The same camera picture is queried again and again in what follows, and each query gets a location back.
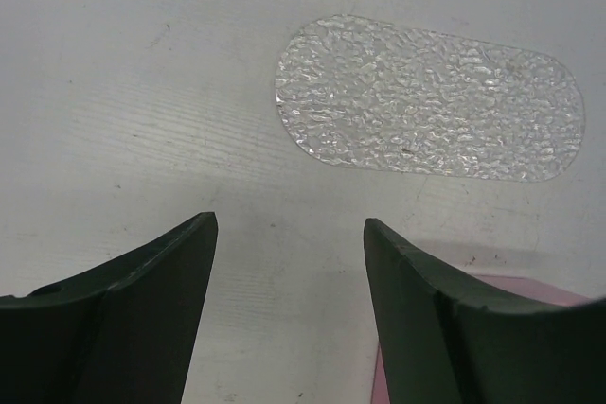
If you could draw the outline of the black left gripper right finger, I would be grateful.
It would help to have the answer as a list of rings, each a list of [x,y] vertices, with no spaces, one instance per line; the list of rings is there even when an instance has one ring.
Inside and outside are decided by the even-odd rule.
[[[601,403],[605,303],[501,290],[377,219],[365,267],[393,403]]]

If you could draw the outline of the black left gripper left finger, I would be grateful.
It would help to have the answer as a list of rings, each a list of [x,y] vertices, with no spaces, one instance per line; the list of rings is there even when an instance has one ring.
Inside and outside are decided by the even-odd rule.
[[[218,238],[200,213],[95,268],[1,299],[5,403],[182,400]]]

